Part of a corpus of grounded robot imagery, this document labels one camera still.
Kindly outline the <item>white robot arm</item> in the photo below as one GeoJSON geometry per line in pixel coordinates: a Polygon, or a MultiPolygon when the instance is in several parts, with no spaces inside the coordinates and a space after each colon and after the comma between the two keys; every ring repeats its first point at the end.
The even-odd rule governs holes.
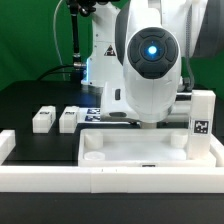
{"type": "Polygon", "coordinates": [[[101,118],[157,123],[181,83],[181,60],[224,49],[224,0],[89,0],[94,40],[89,81],[101,87],[101,118]]]}

